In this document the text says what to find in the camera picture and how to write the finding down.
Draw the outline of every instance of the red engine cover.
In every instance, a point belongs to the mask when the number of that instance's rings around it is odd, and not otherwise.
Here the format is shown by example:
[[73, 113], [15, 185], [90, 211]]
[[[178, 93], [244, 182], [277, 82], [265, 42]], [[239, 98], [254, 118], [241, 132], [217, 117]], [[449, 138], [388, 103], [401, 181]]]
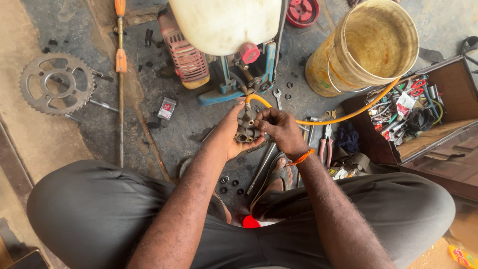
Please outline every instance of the red engine cover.
[[184, 38], [173, 12], [168, 11], [165, 15], [158, 17], [158, 23], [164, 43], [173, 59], [176, 74], [181, 81], [192, 82], [208, 78], [209, 69], [204, 53], [193, 47]]

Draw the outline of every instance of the red scissors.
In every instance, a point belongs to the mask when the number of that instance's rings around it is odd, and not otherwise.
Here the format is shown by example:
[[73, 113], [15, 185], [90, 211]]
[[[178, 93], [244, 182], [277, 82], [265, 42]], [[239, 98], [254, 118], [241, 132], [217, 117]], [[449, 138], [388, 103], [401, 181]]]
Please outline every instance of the red scissors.
[[415, 81], [414, 84], [412, 84], [412, 91], [410, 92], [410, 95], [413, 97], [419, 96], [420, 94], [423, 93], [423, 86], [425, 86], [425, 79], [419, 79]]

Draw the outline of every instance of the hand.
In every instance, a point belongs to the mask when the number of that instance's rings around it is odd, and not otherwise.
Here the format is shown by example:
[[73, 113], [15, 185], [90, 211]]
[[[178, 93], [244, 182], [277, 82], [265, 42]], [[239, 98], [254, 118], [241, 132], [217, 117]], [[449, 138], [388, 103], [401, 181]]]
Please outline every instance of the hand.
[[261, 132], [261, 135], [250, 143], [241, 143], [234, 138], [238, 129], [238, 115], [244, 108], [244, 104], [244, 101], [240, 101], [234, 105], [226, 116], [222, 118], [217, 128], [211, 134], [211, 137], [207, 140], [207, 142], [212, 143], [212, 145], [220, 144], [222, 148], [225, 148], [227, 160], [234, 158], [241, 151], [258, 146], [264, 141], [264, 132]]
[[299, 126], [290, 113], [276, 108], [267, 108], [257, 113], [254, 125], [268, 133], [277, 147], [292, 161], [309, 151]]

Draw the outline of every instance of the red wheel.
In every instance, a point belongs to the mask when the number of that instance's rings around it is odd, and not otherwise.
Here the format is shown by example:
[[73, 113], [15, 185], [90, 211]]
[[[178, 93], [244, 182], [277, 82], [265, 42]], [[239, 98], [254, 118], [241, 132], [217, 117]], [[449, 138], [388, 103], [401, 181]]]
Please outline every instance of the red wheel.
[[287, 20], [297, 28], [309, 27], [319, 17], [318, 0], [289, 0]]

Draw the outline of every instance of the power sprayer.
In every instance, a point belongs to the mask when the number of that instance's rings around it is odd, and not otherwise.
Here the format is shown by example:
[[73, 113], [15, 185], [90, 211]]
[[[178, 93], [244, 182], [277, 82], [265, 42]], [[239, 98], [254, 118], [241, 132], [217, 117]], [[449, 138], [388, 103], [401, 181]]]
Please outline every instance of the power sprayer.
[[169, 0], [158, 13], [161, 34], [183, 85], [197, 89], [199, 105], [272, 89], [286, 3]]

